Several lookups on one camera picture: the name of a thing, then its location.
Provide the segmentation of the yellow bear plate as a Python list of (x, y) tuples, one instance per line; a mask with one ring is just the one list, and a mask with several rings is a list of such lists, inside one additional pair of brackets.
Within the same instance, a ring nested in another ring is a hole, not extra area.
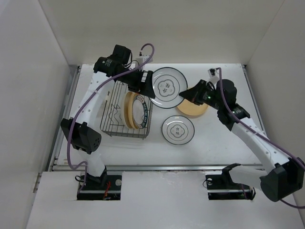
[(194, 103), (184, 99), (176, 108), (184, 115), (199, 117), (207, 111), (208, 107), (207, 104), (195, 105)]

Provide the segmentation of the white plate green outline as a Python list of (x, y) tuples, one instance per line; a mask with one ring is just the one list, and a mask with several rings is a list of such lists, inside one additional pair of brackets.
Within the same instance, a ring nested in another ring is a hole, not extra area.
[(195, 127), (190, 119), (182, 115), (172, 115), (164, 120), (162, 127), (164, 139), (176, 146), (189, 143), (195, 135)]

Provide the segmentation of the cream white plate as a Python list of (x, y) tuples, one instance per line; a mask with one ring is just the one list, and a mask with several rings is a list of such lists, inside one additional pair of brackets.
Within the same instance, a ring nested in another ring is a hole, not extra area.
[(122, 106), (121, 106), (121, 119), (123, 124), (129, 128), (132, 129), (132, 125), (129, 121), (129, 116), (128, 116), (128, 107), (129, 107), (129, 100), (131, 96), (133, 95), (132, 92), (127, 92), (124, 97), (122, 98)]

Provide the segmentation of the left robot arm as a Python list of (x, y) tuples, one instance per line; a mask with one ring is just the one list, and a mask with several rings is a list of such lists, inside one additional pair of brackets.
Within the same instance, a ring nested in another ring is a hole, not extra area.
[(99, 149), (102, 136), (94, 125), (109, 90), (119, 81), (126, 84), (132, 92), (155, 98), (152, 72), (148, 71), (144, 76), (143, 71), (143, 67), (152, 61), (155, 51), (151, 43), (143, 45), (147, 46), (152, 48), (151, 54), (140, 54), (142, 62), (132, 69), (128, 67), (132, 52), (125, 46), (115, 45), (110, 56), (98, 58), (93, 67), (89, 87), (75, 114), (61, 121), (61, 129), (67, 140), (69, 167), (76, 170), (80, 166), (85, 166), (84, 176), (90, 179), (91, 185), (96, 189), (105, 187), (107, 170)]

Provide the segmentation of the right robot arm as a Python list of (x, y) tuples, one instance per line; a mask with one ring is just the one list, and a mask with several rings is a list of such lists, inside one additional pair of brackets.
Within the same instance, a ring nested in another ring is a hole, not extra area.
[(259, 130), (250, 114), (236, 102), (237, 88), (232, 81), (222, 78), (220, 67), (210, 69), (210, 73), (218, 74), (216, 85), (200, 80), (179, 95), (195, 105), (207, 104), (217, 110), (219, 121), (246, 144), (264, 167), (256, 170), (239, 163), (226, 166), (222, 169), (222, 185), (249, 186), (261, 190), (272, 202), (283, 202), (285, 197), (302, 189), (304, 162)]

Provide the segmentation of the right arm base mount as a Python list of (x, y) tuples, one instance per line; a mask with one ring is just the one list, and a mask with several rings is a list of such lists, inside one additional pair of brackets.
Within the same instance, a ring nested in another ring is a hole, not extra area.
[(207, 174), (203, 186), (209, 200), (253, 200), (255, 188), (243, 184), (228, 184), (221, 174)]

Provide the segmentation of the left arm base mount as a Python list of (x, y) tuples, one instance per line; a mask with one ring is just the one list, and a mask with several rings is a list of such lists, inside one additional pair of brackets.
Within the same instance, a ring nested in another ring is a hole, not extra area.
[(94, 183), (84, 175), (76, 175), (78, 184), (77, 200), (121, 200), (122, 174), (108, 173), (106, 180), (101, 184)]

